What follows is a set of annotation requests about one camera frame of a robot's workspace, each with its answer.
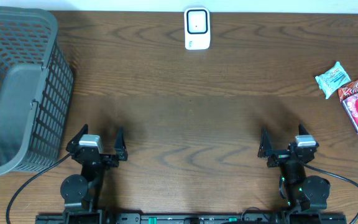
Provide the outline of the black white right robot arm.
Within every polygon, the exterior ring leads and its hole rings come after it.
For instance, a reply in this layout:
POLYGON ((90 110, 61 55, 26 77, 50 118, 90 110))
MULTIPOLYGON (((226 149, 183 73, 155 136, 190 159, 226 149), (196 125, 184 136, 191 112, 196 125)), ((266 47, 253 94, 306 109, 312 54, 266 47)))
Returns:
POLYGON ((257 156, 267 159, 267 167, 278 167, 281 172, 279 189, 290 208, 300 212, 318 212, 327 209, 331 184, 317 176, 307 176, 305 167, 314 159, 318 142, 303 127, 286 149, 274 149, 265 128, 261 130, 261 142, 257 156))

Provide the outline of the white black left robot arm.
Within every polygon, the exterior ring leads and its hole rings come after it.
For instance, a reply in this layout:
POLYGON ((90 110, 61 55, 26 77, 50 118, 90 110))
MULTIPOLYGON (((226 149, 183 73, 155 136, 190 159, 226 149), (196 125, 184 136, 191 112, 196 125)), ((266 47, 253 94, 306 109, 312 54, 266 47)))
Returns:
POLYGON ((81 173, 67 177, 60 187, 66 212, 92 212, 98 204, 104 174, 128 158, 124 129, 120 128, 114 143, 114 154, 104 154, 101 137, 88 133, 88 125, 69 141, 66 150, 81 165, 81 173))

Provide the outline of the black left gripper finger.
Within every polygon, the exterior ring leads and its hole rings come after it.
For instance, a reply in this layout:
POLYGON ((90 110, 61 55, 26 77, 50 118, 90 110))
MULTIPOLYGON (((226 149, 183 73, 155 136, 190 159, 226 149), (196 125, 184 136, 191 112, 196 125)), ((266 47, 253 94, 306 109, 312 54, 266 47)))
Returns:
POLYGON ((114 143, 114 150, 119 161, 127 161, 128 152, 124 140, 124 128, 121 127, 117 132, 116 141, 114 143))
POLYGON ((80 145, 80 139, 83 135, 88 134, 88 125, 85 124, 81 130, 68 142, 66 151, 69 153, 75 153, 80 145))

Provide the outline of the teal wet wipes packet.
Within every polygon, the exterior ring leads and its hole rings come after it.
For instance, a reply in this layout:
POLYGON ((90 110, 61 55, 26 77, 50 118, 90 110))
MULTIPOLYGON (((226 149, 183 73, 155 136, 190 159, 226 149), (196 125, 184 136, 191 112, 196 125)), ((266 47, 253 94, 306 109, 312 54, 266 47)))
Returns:
POLYGON ((351 81, 350 76, 339 61, 325 73, 315 76, 315 80, 319 89, 323 91, 326 100, 329 99, 336 90, 351 81))

